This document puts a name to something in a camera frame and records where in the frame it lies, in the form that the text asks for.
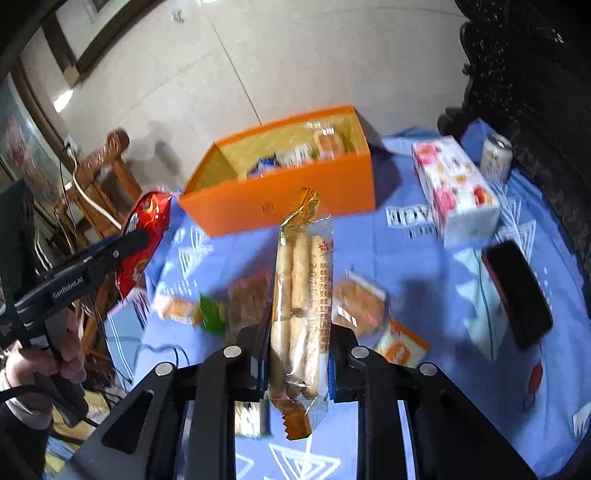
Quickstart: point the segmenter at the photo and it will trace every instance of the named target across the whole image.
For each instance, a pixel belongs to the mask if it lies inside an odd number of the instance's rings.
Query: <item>snack packet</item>
[[[228,286],[228,332],[238,333],[244,327],[261,322],[265,304],[270,300],[270,275],[259,273],[241,278]]]
[[[355,336],[368,335],[382,326],[386,292],[351,270],[335,285],[332,322],[352,329]]]
[[[263,438],[271,433],[269,399],[258,402],[234,402],[234,434],[239,437]]]
[[[289,440],[306,438],[328,411],[332,218],[314,190],[281,224],[271,325],[271,402]]]
[[[319,159],[331,160],[345,154],[343,138],[332,122],[311,122],[308,127],[314,129],[313,136]]]
[[[307,144],[301,144],[289,152],[277,152],[277,163],[283,168],[298,168],[312,162],[312,149]]]
[[[150,240],[146,248],[123,260],[115,271],[115,284],[122,298],[139,282],[164,232],[170,226],[171,198],[171,193],[148,192],[139,198],[125,221],[122,235],[133,232],[136,228],[144,228]]]
[[[277,168],[275,154],[270,157],[261,157],[252,170],[248,172],[247,177],[264,177],[268,170],[273,170],[274,168]]]
[[[415,368],[429,350],[429,344],[396,320],[390,320],[375,351],[391,364]]]
[[[152,308],[163,320],[174,320],[185,325],[201,325],[203,318],[199,304],[196,301],[182,299],[177,296],[166,296],[157,293],[154,296]]]
[[[163,320],[202,326],[204,330],[218,335],[226,332],[224,305],[203,295],[199,296],[199,301],[193,301],[157,293],[152,308]]]

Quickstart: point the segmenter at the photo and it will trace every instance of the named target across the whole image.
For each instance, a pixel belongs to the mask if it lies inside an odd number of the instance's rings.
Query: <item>blue tablecloth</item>
[[[477,124],[465,141],[482,144],[485,132]],[[410,130],[384,138],[389,152],[373,151],[378,208],[333,220],[335,281],[352,268],[386,289],[391,315],[430,343],[425,360],[466,393],[539,476],[549,475],[568,460],[589,423],[591,332],[583,280],[541,193],[512,172],[506,187],[495,186],[502,202],[495,241],[519,243],[554,315],[554,327],[540,345],[518,350],[479,260],[481,246],[443,249],[422,214],[426,201],[413,172],[410,141],[435,135]],[[223,299],[232,281],[274,268],[277,236],[278,228],[268,228],[210,239],[175,204],[171,228],[147,268],[148,286],[152,294]],[[155,313],[142,341],[181,346],[191,363],[221,346],[220,338]],[[374,346],[375,338],[361,343]],[[175,361],[172,350],[143,349],[135,383],[165,360]],[[181,356],[180,366],[185,362]],[[236,439],[238,478],[354,479],[356,410],[356,404],[331,403],[309,439],[289,442],[272,409],[272,438]]]

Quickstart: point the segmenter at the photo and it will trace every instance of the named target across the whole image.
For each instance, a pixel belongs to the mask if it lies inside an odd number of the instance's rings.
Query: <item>chair backrest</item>
[[[76,180],[80,184],[80,187],[94,202],[107,210],[119,223],[122,222],[123,218],[113,205],[111,199],[101,188],[97,178],[102,169],[112,168],[115,177],[119,180],[131,200],[137,200],[141,195],[141,188],[129,168],[121,159],[121,154],[128,146],[129,136],[127,133],[123,129],[114,130],[107,136],[105,144],[100,149],[88,155],[76,170]],[[70,233],[74,233],[76,227],[68,216],[68,202],[76,205],[82,211],[84,217],[91,224],[100,239],[105,239],[118,233],[118,229],[114,225],[82,198],[74,185],[70,185],[66,190],[66,196],[63,193],[60,195],[54,207],[54,212],[70,230]],[[77,234],[80,246],[87,246],[87,240],[80,239],[80,232],[77,232]]]

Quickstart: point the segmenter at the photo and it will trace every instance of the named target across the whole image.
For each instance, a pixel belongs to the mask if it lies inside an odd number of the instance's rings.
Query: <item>orange box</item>
[[[278,168],[246,178],[260,157],[307,143],[315,148],[310,121],[330,121],[347,153],[300,168]],[[298,192],[317,190],[333,215],[375,209],[369,147],[355,109],[340,106],[296,115],[216,141],[193,172],[179,204],[210,236],[280,225]]]

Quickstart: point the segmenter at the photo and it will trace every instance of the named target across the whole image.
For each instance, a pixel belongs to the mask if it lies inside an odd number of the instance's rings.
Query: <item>wall outlet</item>
[[[74,153],[76,154],[76,156],[78,156],[80,154],[80,147],[78,145],[76,145],[76,142],[74,142],[74,139],[72,138],[71,135],[68,135],[66,137],[66,139],[64,140],[64,147],[67,146],[72,147],[72,150],[74,150]]]

